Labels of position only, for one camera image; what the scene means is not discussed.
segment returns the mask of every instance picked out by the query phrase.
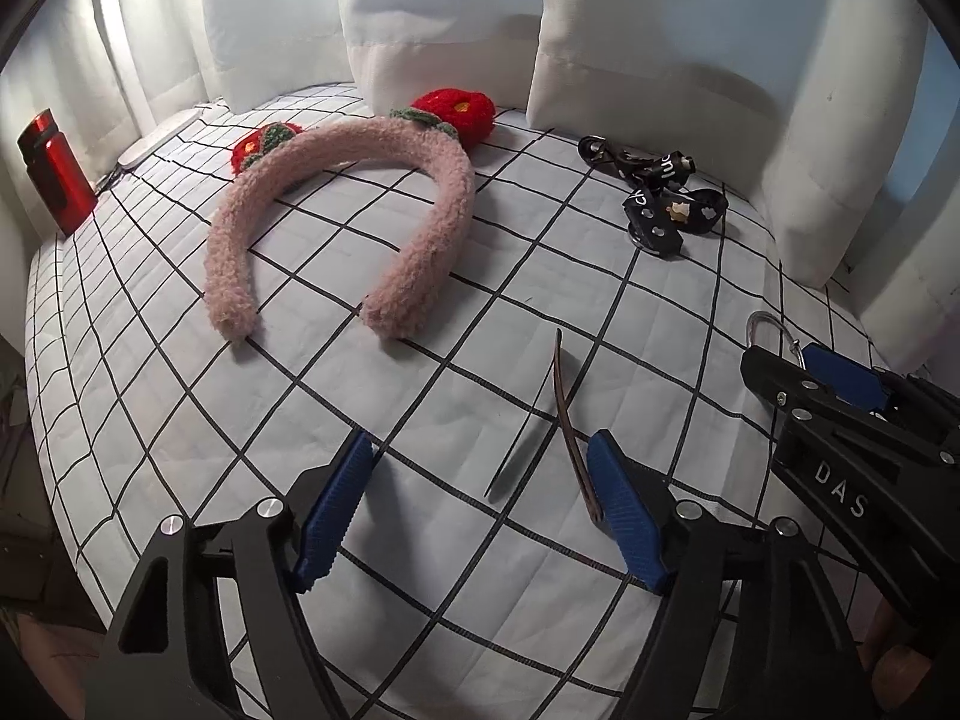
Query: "checkered tablecloth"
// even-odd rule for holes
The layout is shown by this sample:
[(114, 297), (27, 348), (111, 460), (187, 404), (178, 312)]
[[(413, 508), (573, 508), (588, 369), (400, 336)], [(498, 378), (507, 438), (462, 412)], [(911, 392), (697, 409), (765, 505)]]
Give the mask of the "checkered tablecloth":
[[(240, 116), (205, 106), (105, 191), (72, 238), (37, 253), (32, 424), (56, 521), (104, 620), (162, 517), (237, 517), (327, 463), (359, 424), (386, 454), (333, 572), (301, 599), (352, 715), (606, 716), (659, 599), (589, 522), (549, 386), (536, 398), (560, 327), (580, 435), (611, 429), (630, 456), (670, 474), (678, 497), (722, 519), (795, 517), (862, 635), (877, 591), (767, 472), (776, 426), (738, 365), (756, 309), (804, 344), (861, 362), (874, 353), (845, 290), (784, 276), (761, 216), (729, 192), (717, 233), (655, 259), (626, 236), (624, 185), (590, 172), (575, 140), (505, 110), (472, 153), (474, 222), (416, 338), (381, 344), (357, 309), (434, 187), (405, 167), (361, 163), (277, 199), (251, 252), (261, 327), (242, 346), (224, 343), (202, 290), (229, 147), (264, 122), (369, 115), (347, 85)], [(760, 342), (779, 348), (768, 325)], [(244, 708), (264, 717), (236, 588), (221, 589)], [(694, 716), (716, 706), (736, 602), (731, 587)]]

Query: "bolt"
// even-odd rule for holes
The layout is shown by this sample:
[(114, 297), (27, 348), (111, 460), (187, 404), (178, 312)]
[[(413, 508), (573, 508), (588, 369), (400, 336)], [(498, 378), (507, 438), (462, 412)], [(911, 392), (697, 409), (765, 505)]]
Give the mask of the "bolt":
[(696, 501), (680, 501), (677, 504), (677, 517), (680, 519), (700, 519), (703, 513), (704, 508)]
[(797, 533), (800, 533), (800, 526), (790, 517), (777, 517), (773, 525), (774, 530), (786, 538), (793, 538)]
[(160, 523), (160, 533), (165, 536), (173, 536), (179, 533), (179, 529), (184, 526), (184, 518), (179, 514), (171, 514)]
[(256, 513), (265, 519), (276, 517), (283, 511), (283, 501), (280, 498), (264, 498), (256, 505)]

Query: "blue gripper pad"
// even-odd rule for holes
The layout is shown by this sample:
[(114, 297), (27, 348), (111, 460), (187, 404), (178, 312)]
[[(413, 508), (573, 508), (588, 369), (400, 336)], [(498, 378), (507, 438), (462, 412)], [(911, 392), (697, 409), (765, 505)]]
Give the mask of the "blue gripper pad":
[(292, 574), (295, 592), (308, 591), (330, 573), (371, 474), (373, 445), (367, 433), (358, 433), (304, 522)]
[(587, 470), (627, 570), (651, 592), (663, 593), (669, 573), (661, 560), (661, 525), (673, 506), (664, 476), (627, 458), (606, 430), (587, 444)]
[(841, 400), (866, 412), (882, 412), (887, 406), (887, 394), (880, 377), (869, 367), (853, 362), (842, 354), (819, 343), (808, 343), (803, 348), (806, 372), (823, 384), (833, 387)]

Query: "blue textured pad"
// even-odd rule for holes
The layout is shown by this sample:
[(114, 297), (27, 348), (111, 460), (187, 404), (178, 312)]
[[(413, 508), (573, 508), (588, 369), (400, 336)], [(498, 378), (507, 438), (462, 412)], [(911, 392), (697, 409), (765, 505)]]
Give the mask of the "blue textured pad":
[(314, 581), (330, 573), (337, 547), (344, 540), (372, 473), (373, 445), (370, 436), (361, 433), (333, 472), (304, 522), (299, 557), (292, 575), (295, 592), (308, 591)]
[(668, 575), (661, 560), (661, 534), (617, 455), (603, 435), (594, 434), (587, 444), (590, 480), (627, 570), (651, 592), (659, 593)]
[(880, 377), (870, 368), (853, 362), (819, 343), (808, 343), (803, 350), (806, 370), (817, 381), (833, 387), (837, 397), (866, 412), (882, 412), (887, 394)]

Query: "pink fuzzy headband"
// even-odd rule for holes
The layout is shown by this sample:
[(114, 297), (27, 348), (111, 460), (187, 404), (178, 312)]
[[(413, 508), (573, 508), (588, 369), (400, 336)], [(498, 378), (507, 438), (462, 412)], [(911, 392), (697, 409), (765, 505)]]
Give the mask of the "pink fuzzy headband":
[[(487, 103), (492, 127), (493, 104)], [(444, 122), (431, 125), (421, 110), (414, 109), (414, 115), (410, 111), (396, 112), (405, 118), (341, 119), (307, 130), (237, 177), (206, 239), (206, 306), (210, 322), (224, 338), (241, 341), (256, 325), (247, 246), (274, 197), (325, 167), (361, 159), (394, 159), (418, 167), (439, 187), (430, 213), (373, 286), (360, 312), (364, 324), (381, 338), (405, 338), (421, 327), (467, 234), (474, 184), (472, 164), (451, 137), (451, 127)]]

